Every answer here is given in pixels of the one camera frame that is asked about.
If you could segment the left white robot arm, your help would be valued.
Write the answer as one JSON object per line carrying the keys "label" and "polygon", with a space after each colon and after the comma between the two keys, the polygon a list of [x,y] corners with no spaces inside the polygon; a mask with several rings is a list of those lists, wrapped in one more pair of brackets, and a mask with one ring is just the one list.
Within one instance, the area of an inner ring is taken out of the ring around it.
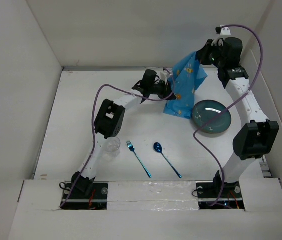
{"label": "left white robot arm", "polygon": [[[169,70],[160,79],[154,70],[147,69],[142,80],[138,81],[130,91],[121,90],[109,84],[102,85],[96,93],[91,116],[92,148],[78,170],[72,175],[70,191],[74,191],[81,198],[87,198],[92,193],[92,184],[96,177],[98,161],[101,158],[103,145],[108,139],[118,135],[121,130],[125,112],[148,100],[175,100],[174,78]],[[115,100],[105,99],[97,113],[95,113],[97,98],[104,87],[117,90],[123,95]]]}

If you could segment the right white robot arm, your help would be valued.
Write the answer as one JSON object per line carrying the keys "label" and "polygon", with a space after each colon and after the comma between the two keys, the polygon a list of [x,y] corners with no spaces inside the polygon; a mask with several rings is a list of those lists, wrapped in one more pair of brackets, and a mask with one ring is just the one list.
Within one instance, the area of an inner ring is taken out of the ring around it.
{"label": "right white robot arm", "polygon": [[228,37],[209,39],[196,53],[201,65],[217,68],[218,78],[231,96],[242,126],[233,139],[232,156],[213,179],[212,191],[218,197],[229,193],[230,185],[236,184],[252,163],[270,153],[279,130],[278,123],[263,113],[250,89],[249,76],[240,65],[242,49],[240,39]]}

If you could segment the teal ceramic plate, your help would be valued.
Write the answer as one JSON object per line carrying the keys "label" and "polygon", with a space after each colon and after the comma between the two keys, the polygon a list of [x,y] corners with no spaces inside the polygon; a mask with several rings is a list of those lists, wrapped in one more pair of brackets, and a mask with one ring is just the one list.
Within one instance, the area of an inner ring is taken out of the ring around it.
{"label": "teal ceramic plate", "polygon": [[[198,102],[192,109],[191,120],[197,128],[219,115],[226,107],[214,100],[203,100]],[[232,117],[229,111],[218,117],[202,128],[207,134],[220,134],[225,132],[231,125]]]}

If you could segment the clear plastic cup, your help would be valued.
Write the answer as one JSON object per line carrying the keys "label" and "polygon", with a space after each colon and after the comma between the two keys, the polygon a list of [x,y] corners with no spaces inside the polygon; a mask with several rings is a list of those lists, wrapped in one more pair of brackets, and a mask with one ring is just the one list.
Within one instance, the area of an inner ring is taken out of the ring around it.
{"label": "clear plastic cup", "polygon": [[108,138],[104,144],[104,159],[111,162],[120,153],[121,142],[117,137]]}

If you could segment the blue astronaut print placemat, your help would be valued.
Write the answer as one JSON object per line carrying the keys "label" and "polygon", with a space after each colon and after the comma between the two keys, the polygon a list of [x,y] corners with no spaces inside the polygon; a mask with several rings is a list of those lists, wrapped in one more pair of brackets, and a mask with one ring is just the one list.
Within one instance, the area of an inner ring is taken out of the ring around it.
{"label": "blue astronaut print placemat", "polygon": [[195,92],[207,78],[207,74],[200,67],[195,51],[174,65],[171,71],[173,77],[168,81],[171,83],[171,88],[174,89],[176,99],[166,102],[163,113],[190,119],[195,102]]}

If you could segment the blue metal spoon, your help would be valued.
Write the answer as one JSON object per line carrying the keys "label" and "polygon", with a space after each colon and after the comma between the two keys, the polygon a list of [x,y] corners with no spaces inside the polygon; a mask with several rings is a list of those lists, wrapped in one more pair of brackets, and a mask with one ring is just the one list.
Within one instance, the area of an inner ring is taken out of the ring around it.
{"label": "blue metal spoon", "polygon": [[176,173],[176,175],[181,179],[182,175],[176,170],[176,168],[172,165],[172,163],[168,160],[168,158],[163,154],[163,148],[162,148],[161,144],[158,143],[158,142],[155,142],[154,145],[153,145],[153,149],[157,153],[159,153],[163,156],[163,158],[167,161],[167,163],[170,165],[170,167],[173,169],[173,171]]}

